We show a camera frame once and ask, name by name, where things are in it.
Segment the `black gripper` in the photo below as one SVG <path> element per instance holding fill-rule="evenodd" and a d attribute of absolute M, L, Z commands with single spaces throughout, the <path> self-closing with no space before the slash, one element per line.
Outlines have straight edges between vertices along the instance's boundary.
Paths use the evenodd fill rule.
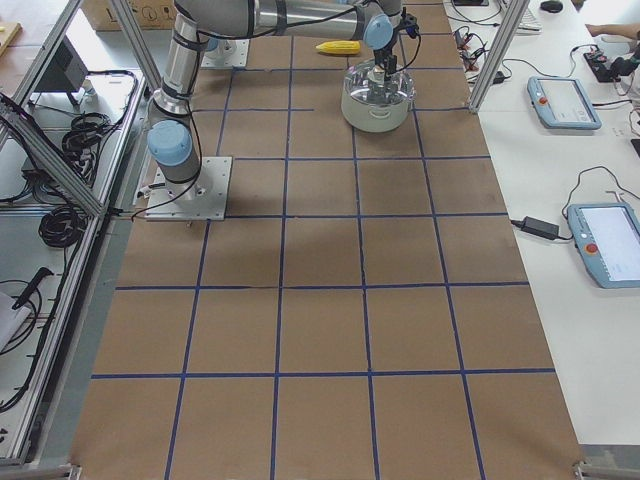
<path fill-rule="evenodd" d="M 386 46 L 375 51 L 375 64 L 382 70 L 396 69 L 396 55 L 393 53 L 392 46 Z"/>

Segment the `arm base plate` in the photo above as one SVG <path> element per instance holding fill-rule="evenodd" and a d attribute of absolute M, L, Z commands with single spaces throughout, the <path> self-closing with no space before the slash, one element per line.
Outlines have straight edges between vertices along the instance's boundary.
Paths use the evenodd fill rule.
<path fill-rule="evenodd" d="M 222 221 L 232 171 L 231 157 L 205 157 L 194 186 L 166 182 L 159 167 L 155 182 L 162 186 L 150 192 L 143 218 L 149 221 Z"/>
<path fill-rule="evenodd" d="M 203 69 L 243 69 L 246 67 L 249 40 L 209 40 L 201 61 Z"/>

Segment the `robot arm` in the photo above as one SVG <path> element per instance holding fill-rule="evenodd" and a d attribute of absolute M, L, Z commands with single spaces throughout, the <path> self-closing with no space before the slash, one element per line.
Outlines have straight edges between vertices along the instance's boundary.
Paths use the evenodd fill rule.
<path fill-rule="evenodd" d="M 368 133 L 388 132 L 407 117 L 410 79 L 393 48 L 401 32 L 417 26 L 400 1 L 178 1 L 161 87 L 153 95 L 147 146 L 160 168 L 170 201 L 203 196 L 208 186 L 191 99 L 201 61 L 212 41 L 301 36 L 363 42 L 374 57 L 345 76 L 342 114 Z"/>

